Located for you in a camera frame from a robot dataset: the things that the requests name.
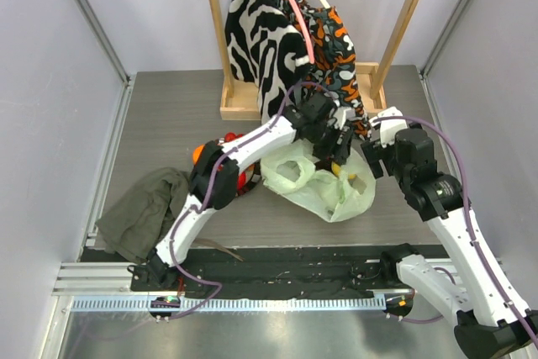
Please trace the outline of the yellow fake fruit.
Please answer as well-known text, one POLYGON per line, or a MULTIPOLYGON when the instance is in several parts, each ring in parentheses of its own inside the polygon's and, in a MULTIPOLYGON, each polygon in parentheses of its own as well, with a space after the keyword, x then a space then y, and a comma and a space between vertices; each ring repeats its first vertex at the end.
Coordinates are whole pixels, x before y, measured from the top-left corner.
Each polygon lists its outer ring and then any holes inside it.
POLYGON ((333 161, 331 163, 331 171, 336 177, 339 177, 341 173, 341 166, 333 161))

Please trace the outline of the avocado print plastic bag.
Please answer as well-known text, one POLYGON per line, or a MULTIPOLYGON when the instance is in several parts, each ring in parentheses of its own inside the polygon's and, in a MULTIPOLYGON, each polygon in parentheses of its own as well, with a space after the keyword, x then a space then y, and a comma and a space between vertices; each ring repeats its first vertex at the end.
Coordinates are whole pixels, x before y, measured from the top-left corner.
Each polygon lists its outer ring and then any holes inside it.
POLYGON ((318 168, 319 159, 306 140, 273 151, 261 159, 263 185, 328 223, 352 219, 373 204, 376 179, 362 156, 351 150, 339 177, 318 168))

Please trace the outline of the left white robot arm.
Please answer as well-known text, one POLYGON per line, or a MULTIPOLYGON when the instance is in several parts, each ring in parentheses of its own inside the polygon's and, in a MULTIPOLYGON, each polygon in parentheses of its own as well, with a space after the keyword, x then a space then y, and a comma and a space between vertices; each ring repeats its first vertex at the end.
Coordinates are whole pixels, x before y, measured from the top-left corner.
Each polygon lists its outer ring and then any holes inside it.
POLYGON ((177 265, 184 262, 202 227, 237 194, 240 175, 261 158, 297 140, 314 147, 314 157, 344 164, 350 155, 353 108, 317 92, 295 105, 283 103, 277 114, 246 135, 222 145, 212 140, 189 177, 185 203, 164 238, 147 257, 150 281, 162 291, 173 289, 179 279, 177 265))

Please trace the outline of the red fake apple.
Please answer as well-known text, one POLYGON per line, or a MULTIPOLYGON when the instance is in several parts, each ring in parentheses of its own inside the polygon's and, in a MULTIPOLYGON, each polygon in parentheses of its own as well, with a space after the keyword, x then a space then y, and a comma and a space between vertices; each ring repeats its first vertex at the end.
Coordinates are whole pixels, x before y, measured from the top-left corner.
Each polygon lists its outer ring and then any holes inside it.
POLYGON ((237 181, 237 193, 240 193, 242 189, 245 188, 246 184, 248 183, 248 181, 250 181, 251 179, 251 172, 249 171, 245 171, 245 172, 242 172, 239 177, 238 177, 238 181, 237 181))

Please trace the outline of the orange fake fruit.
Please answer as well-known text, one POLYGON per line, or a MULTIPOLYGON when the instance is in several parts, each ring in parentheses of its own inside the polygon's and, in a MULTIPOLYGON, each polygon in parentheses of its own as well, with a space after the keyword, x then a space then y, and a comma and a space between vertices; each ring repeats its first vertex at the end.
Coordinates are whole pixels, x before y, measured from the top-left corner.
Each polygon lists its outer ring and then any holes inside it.
POLYGON ((199 157, 201 156, 204 149, 204 145, 199 145, 194 151, 193 151, 193 163, 196 164, 198 162, 199 157))

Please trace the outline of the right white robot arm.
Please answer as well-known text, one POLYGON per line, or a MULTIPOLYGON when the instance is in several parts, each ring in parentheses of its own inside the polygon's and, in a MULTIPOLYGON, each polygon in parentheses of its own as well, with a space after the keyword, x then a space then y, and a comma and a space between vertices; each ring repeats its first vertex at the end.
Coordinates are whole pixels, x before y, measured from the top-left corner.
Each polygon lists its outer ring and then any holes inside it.
POLYGON ((439 171, 433 140, 419 126, 401 129, 391 145, 362 145, 376 178, 394 177, 407 205, 435 233, 462 285, 435 270, 408 243, 381 254, 384 284, 410 286, 451 323, 468 358, 499 358, 537 341, 537 313, 504 275, 483 238, 463 187, 439 171))

